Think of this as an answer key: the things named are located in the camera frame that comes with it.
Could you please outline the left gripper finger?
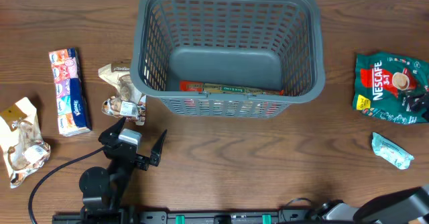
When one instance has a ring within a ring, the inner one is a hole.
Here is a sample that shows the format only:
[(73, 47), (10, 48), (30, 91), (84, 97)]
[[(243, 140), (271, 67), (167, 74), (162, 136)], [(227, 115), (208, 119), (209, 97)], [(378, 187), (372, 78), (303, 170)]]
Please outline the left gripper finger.
[(161, 134), (161, 136), (158, 138), (157, 142), (155, 143), (155, 145), (151, 149), (150, 164), (152, 166), (158, 166), (160, 163), (161, 155), (162, 155), (162, 149), (163, 149), (163, 145), (164, 145), (164, 141), (165, 141), (167, 132), (168, 132), (168, 130), (166, 129)]
[(98, 141), (101, 144), (109, 144), (111, 141), (115, 141), (119, 138), (123, 126), (125, 125), (126, 118), (122, 117), (114, 125), (110, 126), (108, 129), (104, 130), (98, 138)]

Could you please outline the green Nescafe coffee bag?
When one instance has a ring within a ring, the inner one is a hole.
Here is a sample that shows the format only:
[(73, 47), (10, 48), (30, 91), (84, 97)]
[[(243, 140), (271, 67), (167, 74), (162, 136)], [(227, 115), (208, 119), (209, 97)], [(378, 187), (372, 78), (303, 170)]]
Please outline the green Nescafe coffee bag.
[(428, 93), (428, 63), (387, 52), (358, 54), (353, 109), (403, 125), (428, 123), (410, 111), (409, 96)]

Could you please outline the light teal small packet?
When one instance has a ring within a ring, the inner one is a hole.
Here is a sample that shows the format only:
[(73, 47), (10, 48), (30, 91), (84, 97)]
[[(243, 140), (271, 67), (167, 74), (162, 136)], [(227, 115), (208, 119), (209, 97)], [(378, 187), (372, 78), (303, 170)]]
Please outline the light teal small packet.
[(399, 170), (408, 169), (414, 160), (413, 155), (375, 132), (372, 135), (371, 146), (376, 156), (382, 157)]

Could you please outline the orange red noodle packet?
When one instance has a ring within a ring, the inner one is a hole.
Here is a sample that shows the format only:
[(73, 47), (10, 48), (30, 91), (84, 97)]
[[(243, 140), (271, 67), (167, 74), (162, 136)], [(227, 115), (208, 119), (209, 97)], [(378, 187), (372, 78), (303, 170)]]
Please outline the orange red noodle packet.
[(199, 93), (216, 93), (216, 94), (240, 94), (240, 95), (280, 95), (284, 94), (284, 90), (275, 91), (267, 89), (258, 89), (252, 87), (240, 87), (231, 85), (212, 84), (204, 82), (194, 82), (181, 80), (179, 83), (181, 91), (199, 92)]

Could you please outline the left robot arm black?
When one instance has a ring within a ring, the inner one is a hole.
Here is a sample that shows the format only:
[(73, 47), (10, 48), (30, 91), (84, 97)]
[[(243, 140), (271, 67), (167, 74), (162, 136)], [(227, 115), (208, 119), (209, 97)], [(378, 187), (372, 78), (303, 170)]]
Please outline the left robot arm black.
[(92, 167), (80, 177), (82, 201), (90, 212), (117, 211), (133, 171), (146, 171), (160, 163), (167, 132), (161, 134), (147, 157), (137, 153), (141, 134), (125, 129), (124, 125), (123, 117), (99, 136), (99, 142), (103, 145), (101, 151), (111, 161), (108, 168)]

